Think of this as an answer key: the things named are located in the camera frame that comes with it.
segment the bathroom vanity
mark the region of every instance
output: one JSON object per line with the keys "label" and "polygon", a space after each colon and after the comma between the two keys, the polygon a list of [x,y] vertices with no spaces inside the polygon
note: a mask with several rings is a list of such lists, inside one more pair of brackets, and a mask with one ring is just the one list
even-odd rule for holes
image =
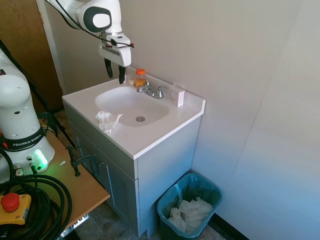
{"label": "bathroom vanity", "polygon": [[[96,179],[110,194],[108,204],[137,236],[150,236],[158,226],[158,199],[191,169],[205,100],[185,92],[176,107],[116,79],[66,95],[63,104],[75,144],[84,147],[79,155],[96,155]],[[110,134],[99,128],[101,110],[123,114]]]}

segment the chrome faucet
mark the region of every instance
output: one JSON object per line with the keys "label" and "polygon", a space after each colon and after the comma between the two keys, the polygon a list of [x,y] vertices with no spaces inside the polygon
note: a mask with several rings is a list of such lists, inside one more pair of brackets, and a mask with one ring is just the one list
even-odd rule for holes
{"label": "chrome faucet", "polygon": [[168,88],[165,86],[159,86],[158,89],[155,90],[153,87],[150,87],[149,82],[146,81],[146,84],[144,86],[139,86],[136,91],[138,93],[145,92],[146,94],[148,94],[149,96],[155,99],[163,99],[164,98],[163,89],[168,90]]}

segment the white wall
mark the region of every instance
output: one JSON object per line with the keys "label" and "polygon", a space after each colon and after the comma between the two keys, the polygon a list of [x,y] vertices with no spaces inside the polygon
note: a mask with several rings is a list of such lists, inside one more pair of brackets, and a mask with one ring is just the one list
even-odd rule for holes
{"label": "white wall", "polygon": [[[320,3],[120,0],[132,66],[207,100],[193,170],[251,240],[320,236]],[[108,79],[98,40],[47,7],[68,92]]]}

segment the sink drain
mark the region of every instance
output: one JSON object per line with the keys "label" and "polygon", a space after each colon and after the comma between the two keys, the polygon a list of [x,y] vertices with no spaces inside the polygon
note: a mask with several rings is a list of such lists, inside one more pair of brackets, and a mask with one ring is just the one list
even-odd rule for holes
{"label": "sink drain", "polygon": [[146,120],[146,118],[144,116],[138,116],[135,120],[137,122],[141,123],[141,122],[144,122]]}

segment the floor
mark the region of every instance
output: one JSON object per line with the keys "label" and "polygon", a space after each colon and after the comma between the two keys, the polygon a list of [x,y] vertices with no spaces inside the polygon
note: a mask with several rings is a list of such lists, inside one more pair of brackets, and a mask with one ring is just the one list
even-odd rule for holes
{"label": "floor", "polygon": [[[65,111],[54,114],[60,124],[64,126],[66,133],[72,137]],[[59,130],[58,138],[66,145],[71,145],[63,133]],[[145,235],[138,238],[118,215],[104,202],[90,213],[91,218],[79,226],[75,231],[81,240],[146,240]],[[160,233],[154,233],[151,240],[161,240]],[[224,240],[210,226],[206,226],[199,240]]]}

